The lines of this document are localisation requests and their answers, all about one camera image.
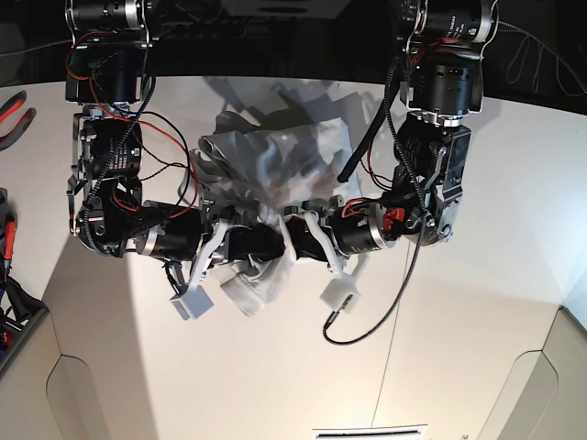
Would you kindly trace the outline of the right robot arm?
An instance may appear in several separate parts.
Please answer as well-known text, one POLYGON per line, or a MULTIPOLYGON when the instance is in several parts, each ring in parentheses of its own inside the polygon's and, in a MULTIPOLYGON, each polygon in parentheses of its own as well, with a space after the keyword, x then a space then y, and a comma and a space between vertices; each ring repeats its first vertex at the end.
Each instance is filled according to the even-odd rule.
POLYGON ((189 27, 223 17, 209 1, 69 1, 65 18, 72 46, 65 59, 66 98, 73 119, 69 228, 103 257, 128 253, 158 260, 176 294, 186 291, 183 263, 198 277, 232 262, 272 262, 285 250, 282 236, 247 218, 234 204, 217 204, 196 177, 190 154, 175 203, 147 201, 140 166, 142 131, 156 88, 153 51, 183 37, 189 27))

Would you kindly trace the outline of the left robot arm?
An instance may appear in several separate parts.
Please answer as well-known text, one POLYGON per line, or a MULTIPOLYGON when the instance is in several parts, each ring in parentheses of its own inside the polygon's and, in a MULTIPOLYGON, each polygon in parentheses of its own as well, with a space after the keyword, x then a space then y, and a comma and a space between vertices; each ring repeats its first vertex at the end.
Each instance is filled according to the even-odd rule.
POLYGON ((462 197, 471 142, 466 116, 482 110, 482 59, 499 26, 494 1, 399 1, 397 47, 384 96, 364 138, 338 175, 345 181, 388 126, 397 164, 377 197, 318 207, 288 228, 298 257, 329 265, 392 247, 448 239, 462 197))

